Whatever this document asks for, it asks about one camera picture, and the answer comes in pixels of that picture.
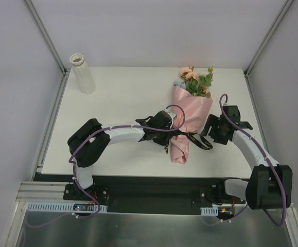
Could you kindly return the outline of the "pink flower bouquet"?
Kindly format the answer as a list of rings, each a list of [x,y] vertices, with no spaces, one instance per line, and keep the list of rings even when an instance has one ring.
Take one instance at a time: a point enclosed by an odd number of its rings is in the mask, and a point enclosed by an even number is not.
[[[213,81],[213,67],[206,73],[196,74],[194,67],[185,67],[180,70],[179,78],[174,82],[172,90],[172,104],[177,119],[174,127],[182,132],[200,134],[209,111],[213,104],[213,97],[209,88]],[[170,140],[171,161],[185,164],[189,157],[189,144],[192,143],[186,136],[175,136]]]

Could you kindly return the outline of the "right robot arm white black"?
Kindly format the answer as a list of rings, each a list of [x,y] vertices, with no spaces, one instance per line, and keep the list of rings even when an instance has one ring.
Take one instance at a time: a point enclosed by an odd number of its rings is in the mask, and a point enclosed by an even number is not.
[[[288,165],[281,165],[272,158],[256,140],[253,128],[241,121],[236,105],[224,106],[220,116],[210,114],[202,136],[227,145],[232,142],[245,157],[252,173],[248,181],[227,179],[216,189],[216,198],[221,203],[234,196],[246,200],[251,209],[285,209],[291,204],[293,172]]]

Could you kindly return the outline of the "black ribbon gold lettering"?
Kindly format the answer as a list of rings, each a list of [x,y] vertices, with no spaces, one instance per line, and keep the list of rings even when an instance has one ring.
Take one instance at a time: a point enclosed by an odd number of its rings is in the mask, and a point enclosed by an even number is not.
[[[180,130],[172,131],[167,135],[166,145],[164,146],[164,150],[166,154],[169,152],[169,141],[175,136],[186,136],[189,141],[195,144],[197,147],[203,150],[210,150],[213,148],[213,145],[201,134],[195,132],[182,132]]]

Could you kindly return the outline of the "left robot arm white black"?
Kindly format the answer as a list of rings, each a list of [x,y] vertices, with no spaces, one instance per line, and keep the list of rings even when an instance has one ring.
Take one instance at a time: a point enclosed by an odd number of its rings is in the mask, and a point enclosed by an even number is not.
[[[93,194],[93,165],[98,161],[107,146],[123,142],[154,141],[164,145],[169,133],[173,132],[173,122],[177,114],[159,111],[154,116],[137,119],[132,123],[108,126],[96,118],[88,120],[67,141],[71,163],[75,167],[78,185],[75,194],[81,200],[88,200]]]

